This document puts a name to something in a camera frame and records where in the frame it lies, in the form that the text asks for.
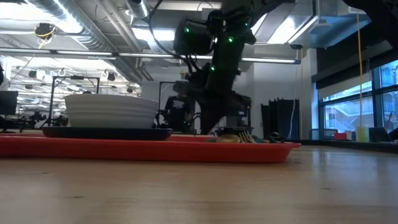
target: black plate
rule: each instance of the black plate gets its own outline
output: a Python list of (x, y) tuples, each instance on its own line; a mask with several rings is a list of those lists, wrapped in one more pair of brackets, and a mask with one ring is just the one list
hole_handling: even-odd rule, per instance
[(74, 127), (43, 127), (48, 138), (78, 139), (118, 139), (165, 141), (172, 134), (172, 129), (126, 129), (126, 128), (74, 128)]

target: window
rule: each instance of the window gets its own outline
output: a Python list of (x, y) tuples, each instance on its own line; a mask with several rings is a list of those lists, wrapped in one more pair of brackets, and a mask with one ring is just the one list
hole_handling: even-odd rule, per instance
[[(360, 125), (359, 100), (350, 100), (325, 106), (325, 128), (337, 129), (339, 133), (355, 131)], [(371, 97), (362, 100), (362, 125), (373, 127), (373, 99)]]
[(392, 91), (383, 94), (383, 124), (388, 133), (398, 128), (397, 109), (398, 92)]
[[(372, 90), (372, 81), (366, 82), (362, 84), (362, 92), (367, 92), (367, 91), (371, 91)], [(326, 101), (330, 101), (330, 100), (336, 100), (336, 99), (340, 99), (346, 96), (352, 96), (355, 94), (358, 94), (361, 91), (361, 87), (358, 86), (354, 86), (352, 88), (349, 88), (347, 90), (341, 91), (339, 93), (336, 93), (334, 95), (328, 96), (326, 98), (323, 99), (324, 102)]]
[(380, 68), (381, 87), (387, 87), (398, 84), (397, 69), (398, 69), (398, 60), (396, 60), (395, 62), (390, 62), (388, 64), (385, 64)]

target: red tray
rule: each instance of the red tray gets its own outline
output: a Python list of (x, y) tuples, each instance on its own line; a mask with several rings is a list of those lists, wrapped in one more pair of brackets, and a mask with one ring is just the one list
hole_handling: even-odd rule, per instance
[(0, 157), (62, 157), (185, 162), (284, 162), (301, 145), (204, 142), (211, 137), (171, 136), (168, 141), (46, 138), (0, 134)]

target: stack of white bowls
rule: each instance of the stack of white bowls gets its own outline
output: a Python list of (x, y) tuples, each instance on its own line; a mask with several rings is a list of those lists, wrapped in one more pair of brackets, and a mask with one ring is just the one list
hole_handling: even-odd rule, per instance
[(65, 97), (69, 122), (79, 128), (151, 128), (158, 104), (118, 95), (79, 94)]

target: desk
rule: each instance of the desk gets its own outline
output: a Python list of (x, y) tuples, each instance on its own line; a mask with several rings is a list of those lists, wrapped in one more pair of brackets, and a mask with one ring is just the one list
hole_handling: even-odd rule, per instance
[(283, 164), (2, 159), (2, 224), (397, 223), (398, 156), (305, 146)]

